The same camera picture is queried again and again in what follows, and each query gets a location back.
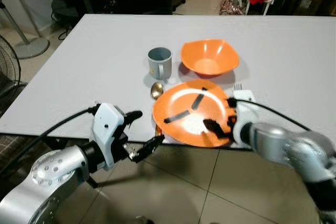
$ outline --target fan base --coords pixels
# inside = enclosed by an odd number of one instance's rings
[[[19,59],[28,59],[43,54],[49,47],[50,42],[46,38],[34,38],[26,45],[23,41],[14,47]]]

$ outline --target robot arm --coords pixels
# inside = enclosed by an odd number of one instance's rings
[[[294,133],[267,123],[245,124],[240,137],[261,157],[293,167],[321,220],[336,223],[336,151],[330,139],[314,131]]]
[[[0,202],[0,223],[48,224],[53,222],[59,204],[94,173],[125,158],[138,163],[162,143],[164,136],[150,139],[138,150],[129,150],[127,125],[142,116],[127,114],[103,103],[92,124],[90,142],[49,152],[34,162],[27,178]]]

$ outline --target black cable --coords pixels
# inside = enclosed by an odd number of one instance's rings
[[[95,115],[96,111],[98,110],[100,104],[97,104],[94,107],[90,107],[87,108],[86,110],[82,110],[72,116],[69,116],[68,118],[65,118],[64,120],[62,120],[61,122],[55,124],[53,127],[49,128],[48,130],[46,130],[44,133],[42,133],[40,136],[38,136],[37,138],[35,138],[30,144],[28,144],[19,154],[17,154],[6,166],[5,168],[3,168],[0,172],[0,178],[10,169],[10,167],[15,164],[21,157],[23,157],[33,146],[35,146],[38,142],[40,142],[43,138],[45,138],[50,132],[52,132],[53,130],[57,129],[58,127],[60,127],[61,125],[69,122],[70,120],[83,115],[87,112],[92,113],[93,115]]]
[[[69,35],[69,31],[71,31],[72,30],[72,28],[67,28],[67,30],[66,30],[66,32],[67,32],[67,37],[68,37],[68,35]]]
[[[250,104],[259,106],[259,107],[261,107],[261,108],[263,108],[265,110],[268,110],[270,112],[273,112],[274,114],[277,114],[278,116],[280,116],[280,117],[288,120],[289,122],[292,122],[293,124],[296,124],[297,126],[303,128],[306,131],[311,131],[311,129],[309,129],[308,127],[304,126],[303,124],[301,124],[301,123],[293,120],[292,118],[289,118],[288,116],[286,116],[284,114],[281,114],[280,112],[278,112],[278,111],[276,111],[274,109],[271,109],[270,107],[262,105],[260,103],[252,102],[252,101],[248,101],[248,100],[236,99],[236,98],[229,98],[229,99],[227,99],[227,102],[228,102],[229,106],[232,107],[232,108],[237,107],[237,102],[246,102],[246,103],[250,103]]]
[[[52,15],[54,14],[54,12],[51,12],[51,19],[53,20],[53,21],[55,21],[59,26],[62,26],[61,24],[60,24],[60,22],[59,21],[57,21]]]
[[[62,36],[63,34],[66,34],[67,31],[68,31],[68,29],[66,28],[66,30],[58,36],[58,40],[65,40],[66,37],[65,37],[64,39],[61,39],[61,36]]]

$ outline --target tiled floor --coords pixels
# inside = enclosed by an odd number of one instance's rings
[[[176,14],[218,15],[221,0],[186,0]],[[50,35],[41,56],[21,60],[29,82],[60,45]],[[12,29],[0,29],[12,45]],[[58,224],[110,224],[144,215],[156,224],[318,223],[300,178],[290,169],[254,153],[160,146],[145,162],[118,163],[93,177],[102,187],[82,184],[57,212]]]

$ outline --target gray mug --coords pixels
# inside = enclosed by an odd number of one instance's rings
[[[148,52],[149,73],[156,79],[166,79],[172,74],[172,53],[164,47]]]

